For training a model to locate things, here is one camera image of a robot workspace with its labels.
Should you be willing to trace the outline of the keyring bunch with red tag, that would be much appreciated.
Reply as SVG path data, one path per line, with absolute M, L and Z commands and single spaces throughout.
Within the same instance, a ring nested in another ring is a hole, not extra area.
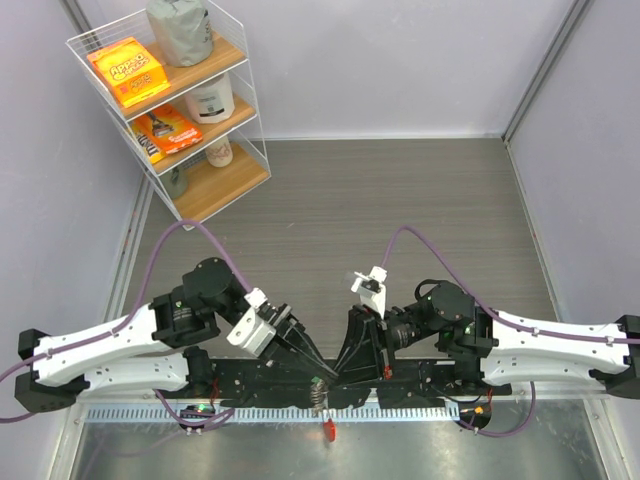
M 322 424 L 325 440 L 328 444 L 336 440 L 336 425 L 331 417 L 328 406 L 328 384 L 319 377 L 311 380 L 310 401 L 312 414 Z

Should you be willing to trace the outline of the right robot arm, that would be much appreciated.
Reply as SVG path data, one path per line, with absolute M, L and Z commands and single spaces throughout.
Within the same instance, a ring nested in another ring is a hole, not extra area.
M 449 281 L 423 283 L 429 289 L 416 289 L 413 303 L 387 308 L 382 283 L 355 282 L 360 302 L 349 311 L 335 364 L 341 382 L 389 381 L 397 351 L 433 337 L 466 394 L 519 382 L 598 383 L 611 396 L 638 399 L 638 317 L 592 325 L 536 320 L 483 308 Z

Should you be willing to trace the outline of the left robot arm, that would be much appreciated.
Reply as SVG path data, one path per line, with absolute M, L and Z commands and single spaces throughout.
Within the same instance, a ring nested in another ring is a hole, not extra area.
M 120 319 L 57 336 L 21 332 L 18 353 L 29 370 L 16 377 L 14 397 L 31 414 L 68 408 L 98 391 L 203 397 L 214 374 L 196 346 L 219 335 L 218 319 L 232 327 L 229 344 L 263 364 L 287 365 L 327 384 L 337 380 L 289 306 L 274 307 L 261 289 L 245 286 L 227 262 L 213 257 L 170 293 Z

